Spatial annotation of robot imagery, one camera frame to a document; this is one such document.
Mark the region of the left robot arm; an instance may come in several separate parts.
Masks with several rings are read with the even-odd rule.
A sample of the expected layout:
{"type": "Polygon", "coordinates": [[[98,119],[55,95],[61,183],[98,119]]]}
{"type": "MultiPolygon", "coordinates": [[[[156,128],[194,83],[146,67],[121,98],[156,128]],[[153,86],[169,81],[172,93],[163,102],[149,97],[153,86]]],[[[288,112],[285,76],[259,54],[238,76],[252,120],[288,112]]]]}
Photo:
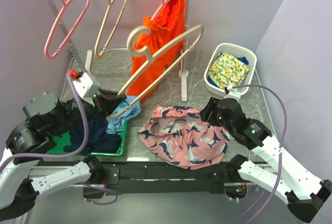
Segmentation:
{"type": "Polygon", "coordinates": [[[105,120],[126,99],[109,91],[93,96],[93,105],[78,95],[66,102],[52,92],[38,95],[23,107],[26,120],[17,125],[6,141],[1,160],[1,220],[15,219],[29,212],[35,202],[67,186],[80,183],[98,183],[104,168],[95,156],[39,180],[30,179],[30,170],[43,158],[61,137],[80,124],[89,136],[88,121],[99,117],[105,120]]]}

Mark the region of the pink patterned shorts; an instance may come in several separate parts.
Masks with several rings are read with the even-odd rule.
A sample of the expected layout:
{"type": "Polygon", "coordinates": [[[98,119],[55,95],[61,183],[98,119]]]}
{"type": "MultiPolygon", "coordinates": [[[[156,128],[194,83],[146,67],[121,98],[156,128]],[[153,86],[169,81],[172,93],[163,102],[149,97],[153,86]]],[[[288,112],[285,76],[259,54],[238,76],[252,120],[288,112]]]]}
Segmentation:
{"type": "Polygon", "coordinates": [[[199,111],[185,106],[157,106],[138,130],[142,143],[164,162],[186,170],[219,164],[230,134],[201,120],[199,111]]]}

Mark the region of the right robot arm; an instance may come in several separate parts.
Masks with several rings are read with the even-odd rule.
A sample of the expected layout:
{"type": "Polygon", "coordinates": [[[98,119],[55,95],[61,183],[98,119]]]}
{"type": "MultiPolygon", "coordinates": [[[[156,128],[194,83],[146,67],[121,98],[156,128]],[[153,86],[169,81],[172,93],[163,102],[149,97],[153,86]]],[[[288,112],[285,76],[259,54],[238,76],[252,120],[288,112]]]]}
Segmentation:
{"type": "Polygon", "coordinates": [[[210,98],[200,111],[201,119],[212,126],[224,127],[236,142],[269,164],[271,173],[237,154],[227,163],[231,181],[253,182],[281,199],[300,221],[310,223],[331,195],[331,181],[309,172],[259,120],[246,117],[235,99],[210,98]]]}

